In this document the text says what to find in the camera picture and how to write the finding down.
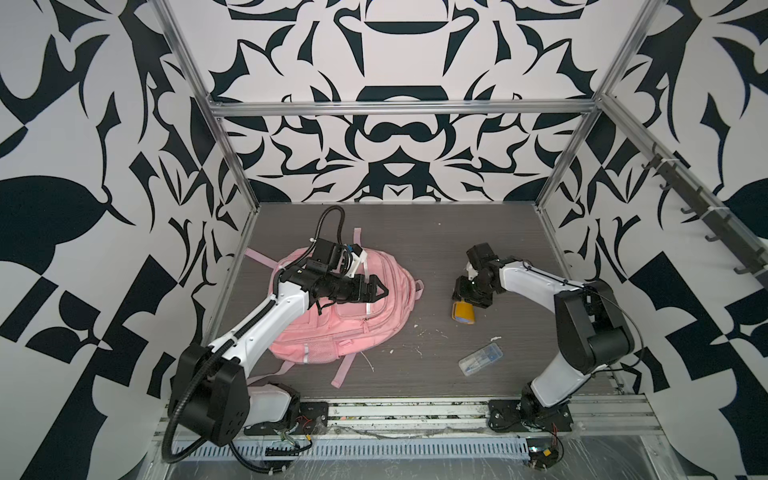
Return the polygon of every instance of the dark wooden tabletop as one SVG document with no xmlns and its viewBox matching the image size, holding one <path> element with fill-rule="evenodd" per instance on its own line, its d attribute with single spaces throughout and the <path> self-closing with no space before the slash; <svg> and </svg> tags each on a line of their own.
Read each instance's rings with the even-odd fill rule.
<svg viewBox="0 0 768 480">
<path fill-rule="evenodd" d="M 325 205 L 264 204 L 250 247 L 279 260 L 309 243 Z M 500 257 L 515 255 L 559 274 L 544 229 L 529 204 L 345 205 L 343 240 L 362 228 L 362 245 L 392 254 L 425 291 L 406 326 L 385 343 L 358 355 L 341 389 L 331 386 L 340 360 L 297 365 L 281 382 L 304 397 L 507 396 L 520 393 L 557 353 L 554 315 L 523 296 L 495 295 L 486 310 L 475 309 L 475 325 L 451 319 L 451 293 L 464 273 L 466 250 L 487 242 Z M 322 236 L 336 237 L 338 213 L 325 221 Z M 270 270 L 243 261 L 220 331 L 236 325 L 264 298 Z M 472 376 L 458 361 L 492 338 L 504 356 Z M 254 375 L 275 372 L 282 361 L 265 353 Z M 580 393 L 613 393 L 606 376 L 590 380 Z"/>
</svg>

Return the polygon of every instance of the backpack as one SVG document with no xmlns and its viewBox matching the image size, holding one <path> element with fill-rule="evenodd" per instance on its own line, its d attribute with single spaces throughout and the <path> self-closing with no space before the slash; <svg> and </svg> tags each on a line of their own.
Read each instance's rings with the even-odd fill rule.
<svg viewBox="0 0 768 480">
<path fill-rule="evenodd" d="M 354 243 L 360 245 L 361 229 L 356 228 Z M 279 263 L 270 260 L 251 249 L 246 255 L 271 266 L 272 277 L 296 258 L 305 249 L 300 248 Z M 256 382 L 267 376 L 282 375 L 297 363 L 329 363 L 344 357 L 331 385 L 339 388 L 358 352 L 383 343 L 400 331 L 408 321 L 416 300 L 421 298 L 424 283 L 414 280 L 410 273 L 397 264 L 388 253 L 366 249 L 368 256 L 358 267 L 357 273 L 377 275 L 389 289 L 389 295 L 375 303 L 334 303 L 319 299 L 321 313 L 311 306 L 302 316 L 295 319 L 270 345 L 275 357 L 283 365 L 275 373 L 250 377 L 247 383 Z"/>
</svg>

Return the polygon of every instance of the robotic arm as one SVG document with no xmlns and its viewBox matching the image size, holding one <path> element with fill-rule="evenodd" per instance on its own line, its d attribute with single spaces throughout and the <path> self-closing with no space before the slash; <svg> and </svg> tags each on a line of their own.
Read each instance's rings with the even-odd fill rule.
<svg viewBox="0 0 768 480">
<path fill-rule="evenodd" d="M 456 280 L 454 300 L 488 308 L 493 293 L 519 293 L 554 313 L 560 352 L 522 392 L 520 416 L 538 424 L 567 402 L 591 375 L 634 350 L 634 340 L 611 288 L 600 280 L 566 281 L 510 257 L 487 243 L 467 251 L 468 276 Z"/>
<path fill-rule="evenodd" d="M 330 207 L 321 217 L 317 234 L 332 209 L 341 210 Z M 184 350 L 168 405 L 162 445 L 166 462 L 180 461 L 206 441 L 225 446 L 243 427 L 268 422 L 277 429 L 278 425 L 288 428 L 296 423 L 296 392 L 271 384 L 248 388 L 246 375 L 292 321 L 315 304 L 322 308 L 320 298 L 335 303 L 374 303 L 389 295 L 376 275 L 366 281 L 364 275 L 356 274 L 365 258 L 366 252 L 359 245 L 313 239 L 301 257 L 275 273 L 272 293 L 237 326 L 208 346 L 190 345 Z M 200 439 L 174 454 L 171 446 L 180 424 Z"/>
</svg>

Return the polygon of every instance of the debris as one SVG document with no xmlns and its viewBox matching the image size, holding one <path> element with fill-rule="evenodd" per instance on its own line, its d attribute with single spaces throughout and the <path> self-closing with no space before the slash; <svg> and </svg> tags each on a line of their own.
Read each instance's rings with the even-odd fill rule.
<svg viewBox="0 0 768 480">
<path fill-rule="evenodd" d="M 363 353 L 363 352 L 360 352 L 360 353 L 362 353 L 362 357 L 363 357 L 364 359 L 366 359 L 366 362 L 368 362 L 368 365 L 370 365 L 370 367 L 371 367 L 371 372 L 376 372 L 376 371 L 373 369 L 373 365 L 371 365 L 371 361 L 370 361 L 370 360 L 368 360 L 368 357 L 366 356 L 366 354 L 365 354 L 365 353 Z"/>
</svg>

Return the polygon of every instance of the pink strap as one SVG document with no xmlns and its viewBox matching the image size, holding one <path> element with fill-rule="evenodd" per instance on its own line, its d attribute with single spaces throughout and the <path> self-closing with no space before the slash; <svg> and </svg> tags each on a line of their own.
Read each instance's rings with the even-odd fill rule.
<svg viewBox="0 0 768 480">
<path fill-rule="evenodd" d="M 336 388 L 341 387 L 341 384 L 344 383 L 346 374 L 349 371 L 349 367 L 352 366 L 352 362 L 355 359 L 355 355 L 357 355 L 357 353 L 350 353 L 349 355 L 344 356 L 344 360 L 341 361 L 341 366 L 339 367 L 338 370 L 336 370 L 336 376 L 333 377 L 333 381 L 331 382 L 331 385 L 335 386 Z"/>
<path fill-rule="evenodd" d="M 290 370 L 290 368 L 294 365 L 296 365 L 296 363 L 289 362 L 288 360 L 286 360 L 280 366 L 280 370 L 277 370 L 275 373 L 267 373 L 266 375 L 251 376 L 251 377 L 248 377 L 248 380 L 246 380 L 245 383 L 246 385 L 251 385 L 252 383 L 258 382 L 261 379 L 265 379 L 268 376 L 282 375 L 288 370 Z"/>
<path fill-rule="evenodd" d="M 264 255 L 263 253 L 259 253 L 255 250 L 251 250 L 250 248 L 245 249 L 245 254 L 247 257 L 253 258 L 255 261 L 261 263 L 262 265 L 275 270 L 275 267 L 277 266 L 277 262 L 275 260 L 272 260 L 268 256 Z"/>
<path fill-rule="evenodd" d="M 420 299 L 422 297 L 422 293 L 424 293 L 424 282 L 421 280 L 416 280 L 416 299 Z"/>
</svg>

